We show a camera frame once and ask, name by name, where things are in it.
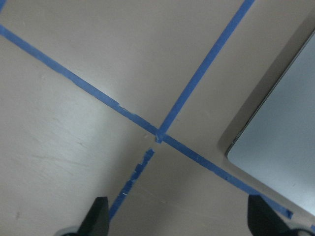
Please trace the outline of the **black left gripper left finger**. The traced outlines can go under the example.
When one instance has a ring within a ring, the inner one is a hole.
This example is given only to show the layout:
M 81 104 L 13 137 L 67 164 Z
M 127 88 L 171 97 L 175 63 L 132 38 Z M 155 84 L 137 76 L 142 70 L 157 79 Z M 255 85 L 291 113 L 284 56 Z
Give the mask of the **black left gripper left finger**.
M 107 197 L 97 197 L 76 236 L 107 236 L 109 232 L 109 206 Z

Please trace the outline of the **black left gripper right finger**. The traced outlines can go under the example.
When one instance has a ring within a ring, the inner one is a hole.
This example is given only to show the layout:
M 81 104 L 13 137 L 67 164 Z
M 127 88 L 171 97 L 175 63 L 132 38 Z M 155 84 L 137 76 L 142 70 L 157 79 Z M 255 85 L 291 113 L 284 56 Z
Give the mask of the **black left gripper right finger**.
M 248 228 L 253 236 L 301 236 L 301 229 L 291 229 L 259 195 L 249 195 Z

